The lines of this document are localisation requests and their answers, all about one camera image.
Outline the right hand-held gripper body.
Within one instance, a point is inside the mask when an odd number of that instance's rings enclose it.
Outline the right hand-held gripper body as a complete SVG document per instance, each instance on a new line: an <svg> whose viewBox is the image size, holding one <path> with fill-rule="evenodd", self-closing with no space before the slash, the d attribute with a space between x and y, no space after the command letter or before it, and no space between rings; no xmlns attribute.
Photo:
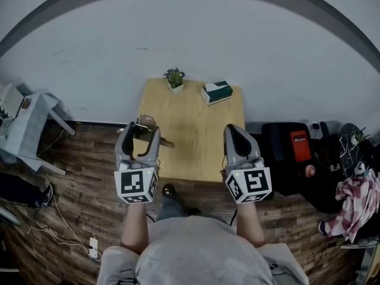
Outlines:
<svg viewBox="0 0 380 285"><path fill-rule="evenodd" d="M262 157L227 164L224 181L236 204L257 202L272 193L270 168Z"/></svg>

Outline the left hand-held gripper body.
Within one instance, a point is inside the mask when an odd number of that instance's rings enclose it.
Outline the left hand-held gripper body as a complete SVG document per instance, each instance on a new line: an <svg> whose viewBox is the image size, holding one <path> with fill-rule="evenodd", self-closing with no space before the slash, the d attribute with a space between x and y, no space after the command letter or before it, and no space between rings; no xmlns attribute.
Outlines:
<svg viewBox="0 0 380 285"><path fill-rule="evenodd" d="M114 172L118 197L127 204L153 201L159 180L157 157L116 156L117 171Z"/></svg>

